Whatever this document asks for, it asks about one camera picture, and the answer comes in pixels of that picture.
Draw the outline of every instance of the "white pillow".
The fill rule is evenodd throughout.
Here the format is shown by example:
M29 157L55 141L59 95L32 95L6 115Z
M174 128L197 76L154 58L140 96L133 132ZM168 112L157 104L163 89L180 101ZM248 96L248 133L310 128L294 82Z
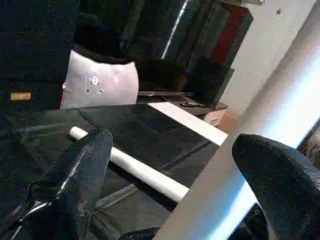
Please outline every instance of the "white pillow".
M71 51L61 109L135 104L139 81L134 62L98 63Z

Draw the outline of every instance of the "white tube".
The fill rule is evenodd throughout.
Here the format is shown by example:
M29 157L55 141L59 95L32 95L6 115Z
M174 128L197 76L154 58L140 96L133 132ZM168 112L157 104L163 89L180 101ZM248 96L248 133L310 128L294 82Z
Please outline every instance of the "white tube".
M74 126L71 128L69 134L71 137L80 140L88 133L81 128ZM186 186L136 160L128 154L125 154L115 147L111 150L111 162L177 203L181 201L189 190Z

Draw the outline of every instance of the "red object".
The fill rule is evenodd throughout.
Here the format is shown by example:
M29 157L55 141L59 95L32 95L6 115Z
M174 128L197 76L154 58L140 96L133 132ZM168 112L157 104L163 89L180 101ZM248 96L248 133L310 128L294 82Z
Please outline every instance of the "red object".
M226 21L223 32L221 33L215 48L211 54L211 60L223 64L227 58L228 52L235 41L239 28L243 23L249 10L245 7L235 6L222 3L223 7L228 10L230 16Z

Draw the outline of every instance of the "black table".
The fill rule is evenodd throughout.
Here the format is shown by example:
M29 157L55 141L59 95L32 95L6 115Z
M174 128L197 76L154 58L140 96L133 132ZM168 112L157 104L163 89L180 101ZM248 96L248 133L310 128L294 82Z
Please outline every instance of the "black table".
M144 104L13 112L2 114L0 122L0 221L73 144L69 131L74 126L110 129L115 147L188 187L219 147ZM87 238L113 240L160 227L175 206L110 163Z

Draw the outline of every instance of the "white pole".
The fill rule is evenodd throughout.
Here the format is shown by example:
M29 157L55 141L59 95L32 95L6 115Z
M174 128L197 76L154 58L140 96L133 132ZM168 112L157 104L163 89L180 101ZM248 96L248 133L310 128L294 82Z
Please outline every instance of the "white pole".
M71 128L69 134L71 137L80 140L88 133L81 128L74 126ZM181 201L189 190L186 186L136 160L128 154L125 154L115 147L111 150L111 162L177 203Z

